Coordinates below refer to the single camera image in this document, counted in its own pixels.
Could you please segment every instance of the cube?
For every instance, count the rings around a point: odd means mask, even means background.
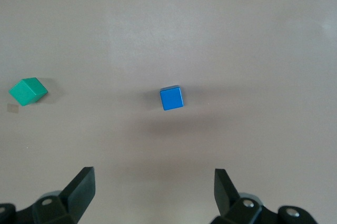
[[[8,91],[21,106],[37,102],[45,94],[47,89],[37,78],[25,78]]]
[[[180,86],[169,86],[160,90],[160,97],[164,110],[170,110],[184,106]]]

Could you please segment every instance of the screw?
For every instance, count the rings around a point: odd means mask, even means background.
[[[44,201],[42,201],[42,206],[47,206],[47,205],[49,205],[51,202],[53,202],[52,201],[52,199],[45,199]]]
[[[249,200],[249,199],[245,199],[243,201],[243,204],[246,206],[246,207],[254,207],[254,203],[253,201]]]
[[[291,217],[299,217],[300,216],[300,213],[293,208],[287,208],[286,213],[288,215],[290,215]]]

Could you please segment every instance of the cube side face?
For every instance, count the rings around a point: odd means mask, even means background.
[[[17,100],[17,102],[20,103],[21,106],[30,104],[31,100],[35,98],[35,94],[22,80],[13,86],[9,90],[9,93]]]
[[[32,104],[48,93],[47,89],[37,78],[22,79],[9,93],[20,103],[21,106]]]
[[[184,106],[184,101],[179,86],[172,86],[161,89],[160,96],[164,110],[171,110]]]

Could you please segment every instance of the green cube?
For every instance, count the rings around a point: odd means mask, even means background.
[[[47,94],[47,89],[37,78],[25,78],[9,90],[9,93],[21,106],[32,104]]]

